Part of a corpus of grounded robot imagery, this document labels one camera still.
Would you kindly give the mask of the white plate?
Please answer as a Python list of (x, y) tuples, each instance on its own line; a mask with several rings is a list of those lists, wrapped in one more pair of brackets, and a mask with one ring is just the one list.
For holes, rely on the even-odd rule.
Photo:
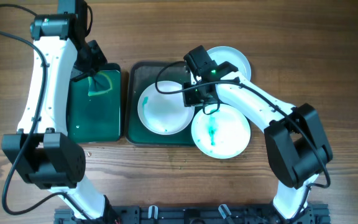
[(151, 132), (172, 135), (184, 130), (195, 115), (194, 107), (184, 106), (183, 95), (166, 95), (161, 90), (177, 91), (182, 85), (173, 81), (159, 81), (151, 84), (140, 95), (137, 113), (140, 122)]
[(239, 50), (218, 46), (206, 50), (202, 45), (189, 51), (183, 57), (190, 69), (194, 80), (197, 78), (203, 83), (218, 82), (221, 80), (251, 79), (251, 67), (246, 56)]
[(191, 124), (196, 147), (215, 159), (230, 159), (241, 154), (251, 139), (247, 118), (229, 105), (210, 105), (199, 111)]

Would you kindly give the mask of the green yellow sponge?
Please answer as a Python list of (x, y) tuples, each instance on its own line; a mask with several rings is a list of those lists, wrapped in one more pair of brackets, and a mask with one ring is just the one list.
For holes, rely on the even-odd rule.
[(106, 72), (98, 72), (88, 77), (88, 96), (103, 95), (112, 90), (112, 80)]

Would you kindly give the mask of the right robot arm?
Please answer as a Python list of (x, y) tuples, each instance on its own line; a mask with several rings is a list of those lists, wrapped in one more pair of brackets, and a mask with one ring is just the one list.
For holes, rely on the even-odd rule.
[(306, 210), (311, 188), (331, 185), (326, 165), (333, 152), (318, 112), (307, 103), (296, 107), (269, 95), (230, 61), (213, 60), (202, 45), (183, 59), (195, 80), (184, 87), (185, 106), (201, 106), (215, 124), (228, 124), (223, 108), (234, 108), (263, 132), (268, 163), (278, 179), (273, 206), (294, 222)]

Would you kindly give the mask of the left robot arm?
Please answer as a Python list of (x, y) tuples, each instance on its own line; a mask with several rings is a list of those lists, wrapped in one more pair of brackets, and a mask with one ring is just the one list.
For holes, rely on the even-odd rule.
[(91, 9), (84, 1), (60, 1), (56, 14), (36, 14), (27, 45), (34, 67), (25, 111), (15, 134), (6, 134), (2, 150), (28, 184), (48, 190), (88, 223), (118, 223), (107, 196), (85, 174), (85, 152), (67, 131), (71, 82), (97, 73), (106, 58), (95, 42), (87, 42)]

